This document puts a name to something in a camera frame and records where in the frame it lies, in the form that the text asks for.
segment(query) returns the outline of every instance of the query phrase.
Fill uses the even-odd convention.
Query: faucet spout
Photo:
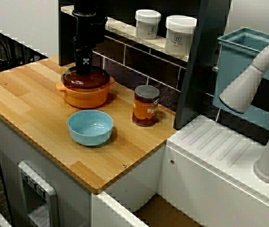
[[[220,101],[236,113],[244,113],[257,92],[264,73],[269,69],[269,46],[264,48],[252,64],[220,94]],[[254,165],[255,174],[269,183],[269,141],[266,150]]]

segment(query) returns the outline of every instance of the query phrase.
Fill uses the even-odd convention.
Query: black wire rack
[[[0,33],[0,72],[46,58],[46,56]]]

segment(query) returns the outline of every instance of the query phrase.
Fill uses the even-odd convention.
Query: light blue bin
[[[219,100],[223,90],[269,45],[269,35],[242,28],[218,38],[218,43],[222,45],[222,50],[213,105],[269,130],[269,112],[251,105],[244,114],[238,114],[226,108]],[[264,78],[269,80],[269,70],[264,74]]]

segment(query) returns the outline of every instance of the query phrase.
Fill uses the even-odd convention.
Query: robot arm
[[[77,34],[73,38],[78,75],[89,75],[92,67],[92,49],[104,41],[107,17],[98,12],[96,2],[74,0],[72,15],[77,18]]]

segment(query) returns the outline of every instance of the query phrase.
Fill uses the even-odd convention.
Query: wooden floor
[[[134,215],[149,227],[201,227],[158,194],[155,194]]]

